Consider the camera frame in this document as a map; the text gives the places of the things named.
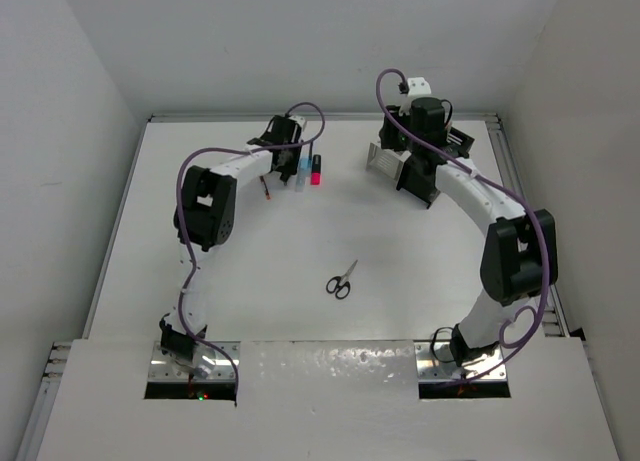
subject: black scissors handle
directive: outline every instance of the black scissors handle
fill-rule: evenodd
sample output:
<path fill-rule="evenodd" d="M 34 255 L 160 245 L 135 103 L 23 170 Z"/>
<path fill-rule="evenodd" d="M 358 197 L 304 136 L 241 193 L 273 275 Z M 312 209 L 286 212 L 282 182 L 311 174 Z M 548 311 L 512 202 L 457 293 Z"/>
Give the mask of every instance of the black scissors handle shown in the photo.
<path fill-rule="evenodd" d="M 345 281 L 344 284 L 340 284 L 341 279 L 342 279 L 342 276 L 334 276 L 327 282 L 327 287 L 326 287 L 327 293 L 335 294 L 337 299 L 344 299 L 347 296 L 349 296 L 349 293 L 351 292 L 351 283 L 349 281 Z"/>

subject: white table surface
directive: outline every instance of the white table surface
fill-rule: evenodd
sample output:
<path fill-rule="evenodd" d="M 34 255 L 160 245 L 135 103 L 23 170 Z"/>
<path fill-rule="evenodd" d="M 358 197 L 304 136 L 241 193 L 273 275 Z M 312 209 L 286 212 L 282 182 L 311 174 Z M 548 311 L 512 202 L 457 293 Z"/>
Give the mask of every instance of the white table surface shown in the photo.
<path fill-rule="evenodd" d="M 498 178 L 484 124 L 456 124 Z M 144 400 L 157 322 L 180 281 L 177 167 L 263 126 L 148 126 L 91 335 L 73 345 L 39 461 L 617 459 L 577 339 L 534 337 L 507 367 L 511 398 L 418 399 L 410 340 L 468 312 L 483 241 L 445 197 L 426 211 L 364 171 L 378 122 L 328 126 L 321 187 L 299 194 L 270 181 L 272 201 L 259 185 L 238 197 L 209 328 L 242 340 L 238 407 Z M 336 302 L 324 284 L 355 257 L 353 293 Z"/>
<path fill-rule="evenodd" d="M 157 338 L 182 283 L 175 178 L 204 146 L 242 147 L 265 122 L 149 124 L 111 253 L 90 339 Z M 310 122 L 305 134 L 315 132 Z M 458 122 L 472 156 L 500 179 L 484 122 Z M 424 203 L 365 171 L 380 121 L 333 121 L 316 145 L 320 187 L 267 178 L 240 190 L 230 239 L 213 277 L 207 335 L 218 340 L 417 339 L 460 321 L 481 289 L 484 239 L 453 201 Z M 210 166 L 228 155 L 204 155 Z M 327 280 L 358 259 L 352 292 L 337 301 Z"/>

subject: white panel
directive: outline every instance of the white panel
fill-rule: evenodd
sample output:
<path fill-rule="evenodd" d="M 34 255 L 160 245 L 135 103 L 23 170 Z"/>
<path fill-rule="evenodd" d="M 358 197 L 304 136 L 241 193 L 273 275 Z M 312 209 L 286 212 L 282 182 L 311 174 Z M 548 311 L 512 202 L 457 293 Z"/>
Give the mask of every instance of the white panel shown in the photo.
<path fill-rule="evenodd" d="M 556 217 L 558 289 L 624 459 L 640 458 L 637 3 L 560 0 L 507 125 L 527 193 Z"/>
<path fill-rule="evenodd" d="M 410 342 L 246 342 L 237 408 L 142 399 L 151 347 L 74 343 L 39 461 L 617 460 L 576 339 L 535 339 L 512 398 L 464 401 L 418 399 Z"/>
<path fill-rule="evenodd" d="M 64 0 L 0 0 L 0 459 L 82 333 L 139 127 Z"/>
<path fill-rule="evenodd" d="M 244 150 L 256 149 L 255 146 L 246 145 Z M 264 176 L 271 171 L 273 154 L 269 151 L 251 154 L 251 156 L 230 157 L 222 165 L 212 166 L 211 171 L 221 176 L 232 176 L 236 178 L 237 189 L 241 189 L 247 183 Z"/>
<path fill-rule="evenodd" d="M 513 94 L 555 0 L 68 0 L 136 111 L 376 107 L 388 66 L 463 110 Z"/>
<path fill-rule="evenodd" d="M 234 230 L 210 272 L 208 336 L 233 340 L 425 338 L 467 315 L 481 290 L 484 239 L 449 198 L 433 207 L 365 171 L 382 119 L 330 121 L 314 153 L 323 181 L 303 193 L 267 176 L 237 196 Z M 307 133 L 318 129 L 310 122 Z M 263 122 L 147 126 L 91 339 L 156 339 L 182 283 L 176 230 L 178 167 L 204 146 L 241 147 Z M 483 121 L 456 127 L 476 138 L 478 168 L 498 180 Z M 202 156 L 210 166 L 226 155 Z M 345 301 L 325 292 L 358 259 Z"/>
<path fill-rule="evenodd" d="M 471 169 L 472 174 L 482 174 L 472 159 L 460 162 Z M 498 218 L 515 219 L 525 214 L 524 207 L 505 193 L 482 184 L 452 162 L 438 166 L 436 173 L 436 187 L 464 210 L 483 236 Z"/>

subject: white wall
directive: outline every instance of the white wall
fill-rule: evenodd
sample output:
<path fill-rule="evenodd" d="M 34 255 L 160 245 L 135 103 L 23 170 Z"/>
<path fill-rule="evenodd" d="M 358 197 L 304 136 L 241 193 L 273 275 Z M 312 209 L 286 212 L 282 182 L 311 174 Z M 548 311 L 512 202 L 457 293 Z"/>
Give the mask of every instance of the white wall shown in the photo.
<path fill-rule="evenodd" d="M 638 459 L 638 0 L 559 0 L 507 129 L 527 193 L 556 216 L 560 294 L 586 332 L 614 436 Z"/>
<path fill-rule="evenodd" d="M 377 110 L 374 81 L 427 76 L 460 110 L 513 95 L 555 0 L 67 0 L 132 108 Z"/>
<path fill-rule="evenodd" d="M 139 126 L 64 0 L 0 1 L 0 459 L 82 333 Z"/>

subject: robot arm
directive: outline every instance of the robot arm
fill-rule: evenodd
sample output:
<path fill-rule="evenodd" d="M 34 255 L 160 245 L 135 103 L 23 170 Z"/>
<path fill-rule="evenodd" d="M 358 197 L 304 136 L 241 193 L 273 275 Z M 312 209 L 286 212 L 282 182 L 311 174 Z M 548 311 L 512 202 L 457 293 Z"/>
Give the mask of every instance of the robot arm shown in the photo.
<path fill-rule="evenodd" d="M 225 243 L 233 230 L 236 192 L 260 176 L 277 171 L 280 179 L 287 180 L 296 174 L 301 148 L 270 151 L 269 146 L 298 144 L 306 127 L 300 116 L 275 116 L 267 130 L 245 146 L 248 155 L 236 155 L 211 167 L 191 166 L 182 184 L 182 204 L 189 241 L 200 249 L 195 250 L 198 270 L 194 274 L 182 301 L 184 321 L 189 331 L 204 336 L 207 327 L 208 275 L 217 246 Z M 256 148 L 267 148 L 253 152 Z M 186 278 L 191 271 L 191 259 L 179 229 L 177 211 L 174 226 L 180 239 L 180 263 Z M 193 340 L 180 321 L 179 302 L 160 321 L 161 345 L 175 356 L 191 361 L 195 350 Z"/>
<path fill-rule="evenodd" d="M 524 208 L 476 179 L 479 172 L 469 159 L 473 138 L 447 126 L 442 101 L 429 97 L 431 89 L 424 78 L 409 78 L 400 90 L 406 99 L 401 106 L 387 107 L 395 123 L 385 117 L 380 141 L 370 147 L 368 166 L 394 178 L 396 189 L 411 192 L 425 201 L 427 208 L 440 192 L 447 194 L 486 240 L 480 268 L 483 290 L 467 317 L 454 327 L 450 342 L 453 359 L 460 366 L 492 352 L 499 342 L 500 328 L 540 294 L 540 247 Z M 457 158 L 469 171 L 412 143 L 396 124 Z M 553 284 L 558 276 L 554 220 L 545 210 L 535 215 L 548 247 Z"/>
<path fill-rule="evenodd" d="M 461 161 L 477 173 L 471 159 Z M 542 267 L 537 240 L 527 236 L 532 230 L 520 204 L 450 162 L 436 168 L 435 179 L 437 189 L 462 208 L 486 239 L 480 268 L 483 290 L 452 333 L 450 350 L 460 366 L 495 348 L 504 323 L 513 321 L 531 297 L 539 294 Z M 553 217 L 544 210 L 536 215 L 552 253 L 554 282 L 557 264 Z"/>

